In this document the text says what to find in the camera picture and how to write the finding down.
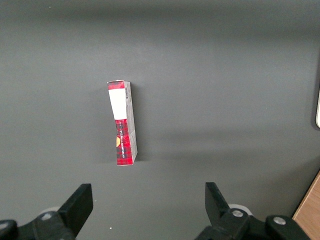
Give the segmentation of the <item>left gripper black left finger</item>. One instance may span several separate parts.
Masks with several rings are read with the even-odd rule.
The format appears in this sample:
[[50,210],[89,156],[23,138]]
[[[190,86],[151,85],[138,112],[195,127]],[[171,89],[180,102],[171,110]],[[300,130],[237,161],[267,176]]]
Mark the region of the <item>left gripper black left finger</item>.
[[81,184],[62,206],[18,228],[19,240],[75,240],[93,210],[92,185]]

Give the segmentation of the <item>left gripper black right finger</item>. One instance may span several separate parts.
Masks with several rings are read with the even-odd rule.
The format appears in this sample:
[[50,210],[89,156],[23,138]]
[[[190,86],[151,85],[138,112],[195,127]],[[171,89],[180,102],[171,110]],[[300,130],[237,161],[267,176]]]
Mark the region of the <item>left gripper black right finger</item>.
[[265,223],[239,207],[230,207],[214,182],[205,184],[205,210],[210,225],[197,240],[267,240]]

